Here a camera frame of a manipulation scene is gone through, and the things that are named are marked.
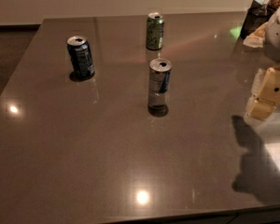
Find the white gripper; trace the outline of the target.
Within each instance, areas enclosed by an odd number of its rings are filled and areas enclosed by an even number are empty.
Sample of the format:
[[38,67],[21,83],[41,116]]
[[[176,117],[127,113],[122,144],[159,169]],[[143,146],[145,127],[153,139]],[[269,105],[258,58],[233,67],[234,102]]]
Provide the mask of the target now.
[[[271,60],[280,63],[280,7],[270,17],[264,40],[264,53]],[[253,119],[267,119],[280,105],[280,66],[267,70],[259,69],[254,76],[251,97],[246,113]]]

